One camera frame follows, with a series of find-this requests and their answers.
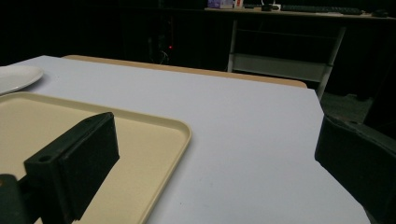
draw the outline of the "white plate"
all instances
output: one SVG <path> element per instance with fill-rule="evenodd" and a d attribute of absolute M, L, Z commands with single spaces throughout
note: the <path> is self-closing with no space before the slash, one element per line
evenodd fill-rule
<path fill-rule="evenodd" d="M 38 81 L 44 74 L 39 67 L 9 65 L 0 67 L 0 95 L 20 90 Z"/>

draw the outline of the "desk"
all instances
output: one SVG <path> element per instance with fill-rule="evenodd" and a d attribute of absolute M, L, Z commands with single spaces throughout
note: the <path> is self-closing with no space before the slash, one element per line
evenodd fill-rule
<path fill-rule="evenodd" d="M 96 61 L 41 56 L 17 64 L 45 71 L 25 91 L 191 126 L 147 223 L 369 223 L 314 159 L 323 118 L 314 90 Z"/>
<path fill-rule="evenodd" d="M 297 78 L 300 80 L 313 81 L 318 83 L 317 95 L 321 99 L 323 92 L 326 89 L 327 82 L 334 62 L 337 57 L 338 50 L 341 47 L 344 35 L 347 30 L 347 25 L 351 22 L 396 22 L 394 18 L 376 18 L 372 17 L 371 14 L 363 14 L 359 16 L 353 15 L 342 15 L 334 16 L 332 14 L 316 14 L 316 13 L 305 13 L 305 12 L 289 12 L 289 11 L 260 11 L 257 9 L 217 9 L 217 8 L 206 8 L 208 11 L 217 11 L 218 13 L 235 13 L 235 14 L 257 14 L 263 16 L 273 16 L 284 19 L 294 18 L 295 20 L 302 21 L 316 21 L 316 20 L 327 20 L 329 22 L 338 23 L 338 32 L 334 35 L 333 47 L 329 53 L 328 61 L 322 63 L 311 63 L 304 61 L 286 60 L 273 57 L 263 57 L 261 55 L 249 55 L 235 52 L 234 46 L 236 41 L 236 32 L 238 19 L 235 17 L 233 20 L 233 31 L 231 33 L 231 46 L 228 61 L 228 72 L 245 71 L 256 74 L 265 74 L 275 77 L 287 77 Z"/>

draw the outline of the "dark wall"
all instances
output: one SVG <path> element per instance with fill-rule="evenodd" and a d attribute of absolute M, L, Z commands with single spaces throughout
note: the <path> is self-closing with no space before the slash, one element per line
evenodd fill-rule
<path fill-rule="evenodd" d="M 396 139 L 396 54 L 390 58 L 392 66 L 381 82 L 364 124 Z"/>
<path fill-rule="evenodd" d="M 308 0 L 283 0 L 306 3 Z M 322 0 L 361 8 L 388 7 L 393 13 L 392 0 Z M 127 1 L 127 0 L 4 0 L 0 2 L 0 65 L 16 63 L 40 55 L 62 57 L 82 54 L 145 63 L 164 63 L 225 71 L 230 47 L 233 20 L 206 16 L 204 13 L 158 13 L 155 8 L 202 10 L 206 1 Z M 142 7 L 153 10 L 117 10 L 117 7 Z M 318 27 L 298 22 L 244 20 L 240 24 L 252 29 L 274 27 L 295 32 L 319 32 Z M 331 26 L 321 27 L 326 35 Z M 358 93 L 373 96 L 381 84 L 394 41 L 385 33 L 372 32 L 364 26 L 348 27 L 337 56 L 326 91 L 337 94 Z M 305 58 L 307 61 L 326 58 L 332 43 L 309 38 L 284 39 L 278 35 L 238 34 L 240 50 L 269 52 L 271 56 Z M 377 43 L 377 51 L 371 46 Z"/>

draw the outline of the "tray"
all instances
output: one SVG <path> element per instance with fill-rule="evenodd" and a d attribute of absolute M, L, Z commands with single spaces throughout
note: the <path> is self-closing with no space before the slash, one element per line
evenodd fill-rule
<path fill-rule="evenodd" d="M 144 223 L 190 142 L 191 129 L 182 121 L 10 93 L 0 96 L 0 173 L 22 178 L 31 155 L 79 121 L 108 111 L 115 115 L 120 160 L 79 223 Z"/>

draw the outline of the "shelf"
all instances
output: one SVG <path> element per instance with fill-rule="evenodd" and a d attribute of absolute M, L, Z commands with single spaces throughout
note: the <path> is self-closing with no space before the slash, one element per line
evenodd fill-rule
<path fill-rule="evenodd" d="M 266 35 L 289 35 L 289 36 L 299 36 L 299 37 L 310 37 L 310 38 L 321 38 L 321 39 L 337 39 L 336 36 L 328 36 L 328 35 L 303 35 L 303 34 L 295 34 L 295 33 L 285 33 L 282 31 L 255 31 L 249 29 L 237 29 L 237 32 L 245 32 L 245 33 L 254 33 L 254 34 L 266 34 Z"/>
<path fill-rule="evenodd" d="M 240 53 L 233 55 L 233 70 L 306 81 L 321 82 L 329 67 L 326 63 L 310 63 Z"/>

